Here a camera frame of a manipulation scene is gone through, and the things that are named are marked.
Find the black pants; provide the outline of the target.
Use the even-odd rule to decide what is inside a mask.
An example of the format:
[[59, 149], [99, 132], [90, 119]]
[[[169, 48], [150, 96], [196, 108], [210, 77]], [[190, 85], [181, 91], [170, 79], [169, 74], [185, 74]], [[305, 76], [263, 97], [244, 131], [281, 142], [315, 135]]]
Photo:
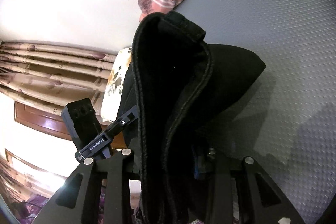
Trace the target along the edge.
[[212, 146], [220, 113], [265, 69], [256, 53], [205, 36], [175, 11], [152, 13], [136, 30], [118, 113], [139, 112], [123, 131], [139, 161], [137, 223], [188, 222], [205, 200], [194, 188], [196, 157]]

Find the beige floral curtain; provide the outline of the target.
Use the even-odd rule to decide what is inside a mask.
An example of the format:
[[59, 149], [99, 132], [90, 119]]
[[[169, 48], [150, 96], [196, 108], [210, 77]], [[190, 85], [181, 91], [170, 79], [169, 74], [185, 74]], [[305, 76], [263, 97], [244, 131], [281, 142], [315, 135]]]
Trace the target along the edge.
[[1, 93], [60, 115], [71, 102], [90, 99], [101, 114], [116, 55], [36, 43], [1, 43]]

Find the floral cream pillow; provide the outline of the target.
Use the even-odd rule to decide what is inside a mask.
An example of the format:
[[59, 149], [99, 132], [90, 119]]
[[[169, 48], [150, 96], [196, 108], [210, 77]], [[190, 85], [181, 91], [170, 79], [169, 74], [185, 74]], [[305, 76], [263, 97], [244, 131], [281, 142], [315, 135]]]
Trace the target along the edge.
[[121, 102], [123, 82], [130, 63], [131, 47], [120, 50], [114, 60], [105, 88], [101, 106], [101, 117], [103, 122], [113, 122], [117, 118]]

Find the grey textured mattress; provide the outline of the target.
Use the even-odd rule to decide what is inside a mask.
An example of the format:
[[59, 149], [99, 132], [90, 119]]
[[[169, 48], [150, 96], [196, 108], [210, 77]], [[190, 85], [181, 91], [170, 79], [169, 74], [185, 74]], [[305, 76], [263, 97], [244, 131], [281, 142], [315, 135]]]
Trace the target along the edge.
[[256, 53], [265, 71], [222, 114], [220, 145], [254, 157], [306, 223], [335, 195], [335, 0], [184, 0], [206, 42]]

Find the brown wooden window frame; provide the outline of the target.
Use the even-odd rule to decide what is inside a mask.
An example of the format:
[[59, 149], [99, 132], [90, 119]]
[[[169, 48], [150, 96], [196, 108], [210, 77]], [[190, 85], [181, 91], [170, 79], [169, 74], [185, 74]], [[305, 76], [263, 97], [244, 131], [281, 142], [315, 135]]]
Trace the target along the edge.
[[19, 102], [14, 104], [14, 120], [31, 129], [60, 139], [71, 140], [61, 116]]

